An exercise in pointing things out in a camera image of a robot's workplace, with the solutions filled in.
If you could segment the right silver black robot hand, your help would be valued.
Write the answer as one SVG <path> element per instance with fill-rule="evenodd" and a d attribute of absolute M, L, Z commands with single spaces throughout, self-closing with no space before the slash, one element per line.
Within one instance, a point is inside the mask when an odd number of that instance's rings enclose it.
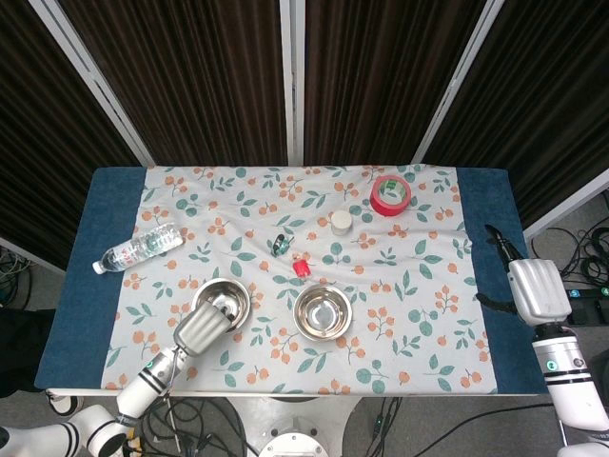
<path fill-rule="evenodd" d="M 525 259 L 497 228 L 485 228 L 501 258 L 513 300 L 497 302 L 480 292 L 477 300 L 495 311 L 518 315 L 532 328 L 565 321 L 572 308 L 555 263 Z"/>

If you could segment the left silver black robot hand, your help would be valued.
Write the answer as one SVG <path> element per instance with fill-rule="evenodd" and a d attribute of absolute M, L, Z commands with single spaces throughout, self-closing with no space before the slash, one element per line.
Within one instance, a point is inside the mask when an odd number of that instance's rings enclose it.
<path fill-rule="evenodd" d="M 227 308 L 204 303 L 192 311 L 175 329 L 175 344 L 189 357 L 201 356 L 208 347 L 239 324 Z"/>

